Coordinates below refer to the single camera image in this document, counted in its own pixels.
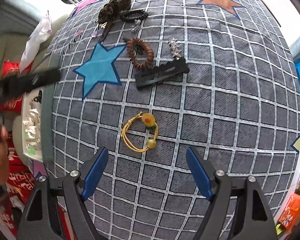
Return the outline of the person's hand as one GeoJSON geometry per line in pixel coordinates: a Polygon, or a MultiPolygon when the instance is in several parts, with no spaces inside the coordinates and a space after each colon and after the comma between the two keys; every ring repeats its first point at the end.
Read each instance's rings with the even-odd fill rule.
{"type": "Polygon", "coordinates": [[[9,176],[9,160],[7,147],[8,132],[6,127],[2,125],[0,131],[0,186],[4,185],[9,176]]]}

